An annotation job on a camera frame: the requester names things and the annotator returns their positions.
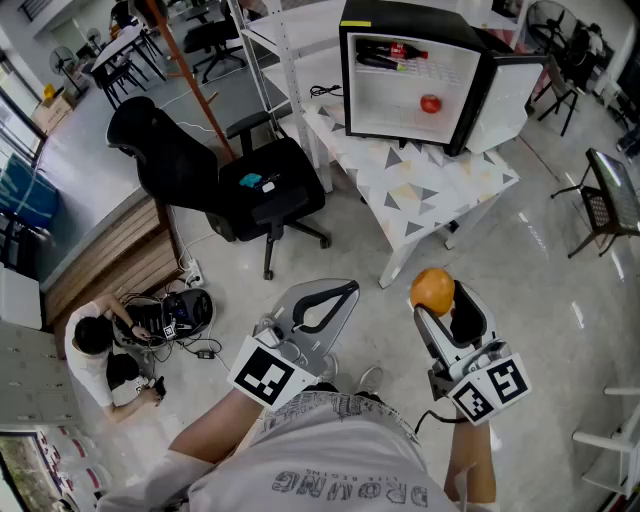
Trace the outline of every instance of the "white t-shirt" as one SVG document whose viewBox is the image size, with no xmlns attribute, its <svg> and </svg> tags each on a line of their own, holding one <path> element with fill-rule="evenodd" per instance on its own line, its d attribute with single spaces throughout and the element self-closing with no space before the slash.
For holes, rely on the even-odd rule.
<svg viewBox="0 0 640 512">
<path fill-rule="evenodd" d="M 600 39 L 600 36 L 598 34 L 595 34 L 593 32 L 589 33 L 589 52 L 593 53 L 594 55 L 598 55 L 600 53 L 602 53 L 602 39 Z"/>
<path fill-rule="evenodd" d="M 429 477 L 418 440 L 396 411 L 321 391 L 267 414 L 251 446 L 217 467 L 169 451 L 142 482 L 103 497 L 98 512 L 164 510 L 185 497 L 180 510 L 190 512 L 497 510 L 454 505 Z"/>
<path fill-rule="evenodd" d="M 87 388 L 91 396 L 101 407 L 108 407 L 113 403 L 113 395 L 107 382 L 107 360 L 109 351 L 91 356 L 80 352 L 73 346 L 76 325 L 83 318 L 98 318 L 100 309 L 95 302 L 89 302 L 74 311 L 69 317 L 64 333 L 64 350 L 67 355 L 67 364 L 71 373 Z"/>
</svg>

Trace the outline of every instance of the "orange pole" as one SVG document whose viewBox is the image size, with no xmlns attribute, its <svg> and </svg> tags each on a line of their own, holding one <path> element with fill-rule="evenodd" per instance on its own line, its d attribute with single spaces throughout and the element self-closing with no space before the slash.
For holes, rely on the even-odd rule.
<svg viewBox="0 0 640 512">
<path fill-rule="evenodd" d="M 167 22 L 160 14 L 160 11 L 158 11 L 158 7 L 156 6 L 155 0 L 147 0 L 147 5 L 149 6 L 149 9 L 151 9 L 153 16 L 156 19 L 156 22 L 158 23 L 158 28 L 160 29 L 160 33 L 162 34 L 162 37 L 164 37 L 164 40 L 169 45 L 169 51 L 171 52 L 171 55 L 178 62 L 178 66 L 180 66 L 180 71 L 182 71 L 182 75 L 187 79 L 187 82 L 189 83 L 189 87 L 191 87 L 193 94 L 198 100 L 198 103 L 200 103 L 200 107 L 202 107 L 204 115 L 207 116 L 207 119 L 211 123 L 211 126 L 213 127 L 216 134 L 218 135 L 218 138 L 222 142 L 224 149 L 227 151 L 229 158 L 231 158 L 231 160 L 235 160 L 236 156 L 233 154 L 233 150 L 231 149 L 231 146 L 229 146 L 229 141 L 227 140 L 224 133 L 220 129 L 220 125 L 218 124 L 218 121 L 216 121 L 216 118 L 213 115 L 213 112 L 211 112 L 211 109 L 209 108 L 207 100 L 205 100 L 204 96 L 202 95 L 202 91 L 200 91 L 200 89 L 198 88 L 198 83 L 193 77 L 193 74 L 191 74 L 191 70 L 189 69 L 189 66 L 187 66 L 187 63 L 184 61 L 184 58 L 182 57 L 182 53 L 180 53 L 180 50 L 178 49 L 178 45 L 173 39 L 171 32 L 169 32 L 169 29 L 167 28 Z"/>
</svg>

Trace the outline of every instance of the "red apple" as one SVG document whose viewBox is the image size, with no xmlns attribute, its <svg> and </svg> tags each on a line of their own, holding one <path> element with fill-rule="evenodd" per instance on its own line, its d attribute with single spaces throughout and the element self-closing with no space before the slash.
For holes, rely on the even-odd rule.
<svg viewBox="0 0 640 512">
<path fill-rule="evenodd" d="M 437 96 L 434 96 L 433 94 L 425 94 L 420 98 L 420 107 L 427 114 L 435 114 L 436 112 L 440 112 L 442 103 Z"/>
</svg>

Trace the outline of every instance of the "blue container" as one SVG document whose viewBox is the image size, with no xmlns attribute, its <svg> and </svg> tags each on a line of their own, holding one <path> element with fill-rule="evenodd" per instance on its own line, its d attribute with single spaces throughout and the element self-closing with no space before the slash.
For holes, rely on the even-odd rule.
<svg viewBox="0 0 640 512">
<path fill-rule="evenodd" d="M 58 209 L 58 190 L 41 173 L 13 154 L 0 173 L 0 212 L 18 216 L 25 225 L 48 229 Z"/>
</svg>

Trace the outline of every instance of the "power strip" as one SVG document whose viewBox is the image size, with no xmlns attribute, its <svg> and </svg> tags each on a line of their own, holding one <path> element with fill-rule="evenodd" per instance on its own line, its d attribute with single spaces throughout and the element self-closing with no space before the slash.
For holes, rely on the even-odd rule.
<svg viewBox="0 0 640 512">
<path fill-rule="evenodd" d="M 187 283 L 192 288 L 200 288 L 204 286 L 204 277 L 200 271 L 200 265 L 195 258 L 189 260 L 189 275 L 187 276 Z"/>
</svg>

